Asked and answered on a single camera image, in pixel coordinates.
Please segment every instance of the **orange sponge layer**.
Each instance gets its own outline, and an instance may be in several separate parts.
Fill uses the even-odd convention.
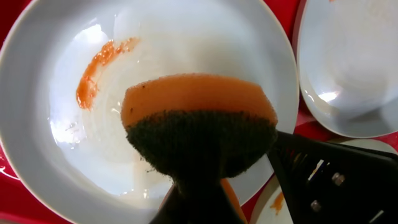
[[[168,110],[245,111],[277,124],[276,113],[262,88],[237,78],[191,73],[171,75],[129,88],[124,97],[123,126],[135,125]]]

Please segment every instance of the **red surface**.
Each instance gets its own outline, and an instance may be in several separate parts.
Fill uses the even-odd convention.
[[[0,2],[0,40],[4,40],[18,15],[30,0]],[[300,0],[265,0],[292,40],[294,20]],[[327,141],[337,135],[327,131],[315,121],[305,103],[300,100],[295,133],[312,139]],[[398,149],[398,133],[377,138]],[[263,188],[242,206],[248,218]],[[37,201],[16,178],[0,149],[0,220],[18,223],[68,223]]]

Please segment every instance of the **screw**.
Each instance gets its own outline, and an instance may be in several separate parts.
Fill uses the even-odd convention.
[[[319,212],[321,210],[321,205],[319,204],[319,202],[317,200],[314,200],[311,203],[311,208],[314,212]]]
[[[331,177],[331,181],[333,181],[333,183],[335,183],[337,186],[340,186],[345,180],[346,177],[339,173],[335,173],[333,177]]]

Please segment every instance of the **white plate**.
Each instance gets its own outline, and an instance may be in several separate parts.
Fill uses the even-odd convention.
[[[109,40],[141,42],[111,63],[91,111],[75,91]],[[78,223],[147,223],[168,191],[127,143],[118,111],[126,88],[208,72],[260,84],[292,133],[299,103],[289,42],[260,0],[34,1],[8,36],[0,64],[4,150],[27,188]],[[266,157],[230,180],[247,201],[272,174]]]
[[[308,0],[299,25],[300,84],[314,117],[352,138],[398,131],[398,1]]]
[[[341,142],[340,144],[348,146],[362,147],[365,149],[373,149],[382,152],[391,152],[398,154],[390,145],[373,139],[352,139]],[[253,224],[293,224],[289,209],[285,199],[277,200],[282,193],[279,181],[274,175],[267,183],[266,187],[260,194],[260,197],[254,206],[250,223]],[[280,210],[276,210],[273,205],[281,205]]]

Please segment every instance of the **red tray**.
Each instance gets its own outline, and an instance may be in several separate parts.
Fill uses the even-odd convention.
[[[30,0],[14,0],[0,2],[0,40],[4,40],[14,21]],[[272,9],[279,22],[282,24],[289,40],[292,40],[293,26],[300,0],[265,0]],[[337,135],[327,131],[311,115],[305,103],[300,99],[298,118],[295,133],[308,138],[327,141]],[[376,138],[395,149],[398,149],[398,133]],[[260,193],[253,196],[242,206],[248,220]],[[15,173],[10,168],[2,149],[0,148],[0,221],[8,220],[17,223],[68,223],[63,218],[51,212],[22,185]]]

